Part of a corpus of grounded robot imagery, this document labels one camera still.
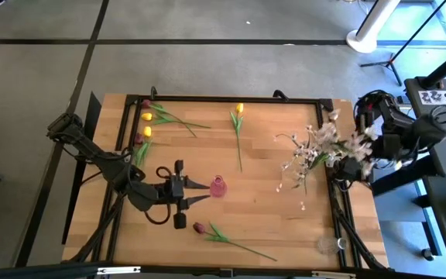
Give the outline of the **white round pillar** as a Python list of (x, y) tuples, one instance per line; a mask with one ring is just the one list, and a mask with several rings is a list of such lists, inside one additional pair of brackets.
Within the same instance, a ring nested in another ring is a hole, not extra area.
[(348, 46), (358, 53), (375, 51), (379, 32), (399, 3), (400, 0), (375, 0), (360, 27), (347, 34)]

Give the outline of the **black tripod stand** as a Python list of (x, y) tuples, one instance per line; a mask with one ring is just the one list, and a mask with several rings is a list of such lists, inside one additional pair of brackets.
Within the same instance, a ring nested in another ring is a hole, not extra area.
[(402, 80), (400, 79), (400, 76), (396, 70), (394, 61), (397, 59), (397, 57), (413, 42), (414, 38), (421, 32), (421, 30), (437, 15), (438, 12), (443, 8), (443, 6), (446, 4), (446, 0), (443, 0), (443, 2), (438, 5), (434, 11), (428, 16), (428, 18), (420, 25), (420, 27), (413, 33), (413, 35), (401, 46), (401, 48), (396, 52), (392, 53), (388, 60), (386, 61), (380, 61), (375, 63), (368, 63), (368, 64), (360, 64), (360, 67), (374, 67), (374, 66), (380, 66), (384, 67), (388, 70), (391, 70), (393, 73), (393, 76), (396, 79), (396, 83), (401, 87), (403, 85)]

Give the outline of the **white artificial flower bunch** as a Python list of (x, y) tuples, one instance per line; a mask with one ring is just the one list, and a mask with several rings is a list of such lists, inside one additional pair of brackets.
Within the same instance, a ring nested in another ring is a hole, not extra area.
[(307, 139), (300, 141), (297, 134), (280, 133), (274, 136), (277, 140), (284, 137), (293, 143), (292, 159), (284, 162), (281, 170), (288, 174), (276, 188), (280, 192), (284, 185), (292, 189), (307, 187), (307, 176), (316, 167), (339, 168), (342, 164), (353, 163), (354, 174), (348, 181), (364, 181), (372, 173), (375, 160), (372, 159), (374, 141), (379, 138), (373, 127), (367, 126), (354, 132), (347, 139), (342, 139), (337, 129), (338, 109), (328, 114), (328, 121), (320, 129), (306, 126)]

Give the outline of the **black side panel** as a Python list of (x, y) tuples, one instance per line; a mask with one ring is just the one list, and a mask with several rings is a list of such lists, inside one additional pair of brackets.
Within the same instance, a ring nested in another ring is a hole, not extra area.
[[(94, 137), (100, 111), (101, 111), (101, 103), (94, 95), (94, 93), (91, 92), (88, 102), (86, 117), (84, 120), (84, 135), (90, 140), (92, 140)], [(65, 226), (63, 229), (62, 242), (61, 242), (62, 244), (65, 244), (67, 241), (67, 236), (70, 230), (70, 224), (73, 218), (75, 205), (81, 188), (85, 167), (86, 167), (85, 162), (77, 162), (75, 167), (74, 179), (70, 193), (70, 200), (67, 208), (67, 216), (66, 216)]]

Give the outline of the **yellow artificial tulip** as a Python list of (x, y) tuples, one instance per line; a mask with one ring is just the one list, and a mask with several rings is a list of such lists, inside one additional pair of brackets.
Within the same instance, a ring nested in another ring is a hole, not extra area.
[(161, 114), (154, 115), (150, 112), (141, 114), (141, 118), (147, 122), (151, 122), (153, 125), (160, 125), (160, 124), (175, 122), (175, 123), (183, 124), (185, 126), (196, 126), (196, 127), (200, 127), (200, 128), (210, 129), (210, 126), (203, 126), (203, 125), (192, 123), (192, 122), (185, 122), (185, 121), (182, 121), (179, 119), (172, 119), (172, 118), (169, 118), (169, 117), (161, 115)]
[(142, 164), (141, 164), (141, 166), (142, 166), (142, 165), (144, 164), (145, 160), (146, 160), (147, 153), (148, 153), (149, 148), (151, 147), (151, 144), (152, 144), (152, 140), (151, 140), (151, 137), (152, 137), (152, 129), (151, 129), (151, 127), (150, 127), (150, 126), (145, 127), (145, 128), (143, 129), (143, 131), (141, 132), (141, 134), (144, 135), (144, 137), (146, 138), (146, 143), (147, 143), (147, 148), (146, 148), (145, 156), (144, 156), (144, 159), (143, 159)]
[(238, 168), (242, 171), (242, 155), (240, 147), (240, 131), (243, 123), (243, 110), (244, 104), (238, 103), (235, 107), (234, 112), (230, 112), (232, 125), (235, 131), (236, 141), (237, 141), (237, 151), (238, 151)]

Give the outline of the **black aluminium table frame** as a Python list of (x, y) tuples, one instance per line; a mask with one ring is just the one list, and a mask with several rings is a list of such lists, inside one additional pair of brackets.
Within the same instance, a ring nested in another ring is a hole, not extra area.
[[(129, 203), (108, 229), (95, 251), (99, 260), (138, 266), (144, 272), (214, 274), (220, 276), (273, 274), (309, 275), (314, 270), (338, 271), (354, 267), (354, 251), (324, 255), (317, 249), (323, 236), (343, 237), (344, 230), (331, 215), (329, 194), (335, 190), (324, 166), (307, 176), (307, 187), (276, 188), (288, 174), (281, 166), (292, 157), (293, 143), (280, 133), (307, 138), (306, 126), (318, 127), (327, 117), (316, 99), (230, 98), (158, 96), (157, 102), (189, 126), (179, 123), (153, 127), (152, 144), (142, 170), (146, 181), (156, 183), (156, 169), (184, 162), (184, 173), (193, 181), (209, 185), (223, 177), (223, 198), (206, 198), (187, 211), (189, 223), (216, 225), (230, 240), (277, 259), (269, 260), (226, 243), (209, 242), (191, 226), (175, 229), (166, 217), (166, 206), (148, 214)], [(230, 112), (244, 104), (240, 131), (242, 171)], [(307, 209), (300, 210), (300, 202)]]

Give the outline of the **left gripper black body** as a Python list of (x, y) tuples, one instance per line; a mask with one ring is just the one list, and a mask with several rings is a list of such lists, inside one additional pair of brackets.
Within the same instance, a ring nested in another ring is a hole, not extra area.
[(182, 170), (184, 162), (176, 160), (174, 163), (174, 172), (172, 173), (168, 167), (158, 167), (156, 175), (165, 179), (163, 186), (163, 194), (160, 200), (169, 206), (176, 206), (176, 213), (173, 215), (173, 225), (175, 229), (185, 229), (187, 227), (187, 216), (184, 209), (184, 176)]

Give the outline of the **white printed sticker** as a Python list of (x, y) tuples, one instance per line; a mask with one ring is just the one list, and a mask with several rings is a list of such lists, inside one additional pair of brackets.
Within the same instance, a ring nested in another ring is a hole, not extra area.
[(446, 105), (446, 91), (418, 91), (423, 105)]

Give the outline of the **clear glass vase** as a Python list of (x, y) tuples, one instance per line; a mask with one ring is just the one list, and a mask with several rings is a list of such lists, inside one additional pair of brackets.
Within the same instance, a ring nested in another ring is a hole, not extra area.
[(347, 246), (347, 239), (333, 236), (323, 236), (317, 241), (317, 249), (324, 255), (331, 255), (343, 251)]

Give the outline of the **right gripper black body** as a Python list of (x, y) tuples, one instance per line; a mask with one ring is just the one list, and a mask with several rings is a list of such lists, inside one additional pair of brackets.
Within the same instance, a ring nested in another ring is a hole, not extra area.
[(362, 176), (362, 164), (355, 158), (344, 157), (334, 164), (333, 178), (343, 181), (360, 181)]

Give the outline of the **pink ribbed glass vase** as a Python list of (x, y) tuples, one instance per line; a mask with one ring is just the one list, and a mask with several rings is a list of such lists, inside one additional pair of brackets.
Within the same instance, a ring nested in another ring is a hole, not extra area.
[(210, 193), (213, 198), (223, 198), (227, 192), (227, 184), (220, 175), (216, 175), (211, 182)]

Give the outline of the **green stems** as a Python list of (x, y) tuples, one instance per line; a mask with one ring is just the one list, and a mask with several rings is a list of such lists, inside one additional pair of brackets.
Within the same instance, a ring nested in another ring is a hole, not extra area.
[(257, 254), (261, 257), (265, 257), (269, 260), (273, 260), (273, 261), (277, 261), (276, 258), (271, 257), (269, 255), (266, 255), (264, 253), (260, 253), (257, 250), (253, 250), (251, 248), (248, 248), (247, 246), (243, 246), (241, 244), (238, 244), (232, 240), (230, 240), (227, 236), (225, 236), (222, 231), (214, 224), (212, 224), (211, 222), (209, 223), (210, 226), (210, 230), (207, 230), (206, 226), (203, 225), (202, 223), (199, 222), (195, 222), (193, 224), (193, 229), (196, 233), (198, 233), (199, 235), (204, 236), (204, 239), (206, 241), (209, 242), (215, 242), (215, 243), (226, 243), (228, 245), (232, 245), (232, 246), (236, 246), (238, 248), (244, 249), (246, 251), (249, 251), (250, 253), (254, 253)]

